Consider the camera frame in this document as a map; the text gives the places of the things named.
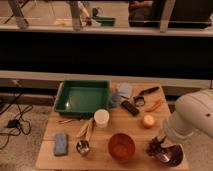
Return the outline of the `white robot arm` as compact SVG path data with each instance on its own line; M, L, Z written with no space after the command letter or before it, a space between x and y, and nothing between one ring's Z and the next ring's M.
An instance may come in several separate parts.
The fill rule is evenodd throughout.
M164 120L163 131L173 142L182 142L199 130L213 138L213 90L179 97L174 112Z

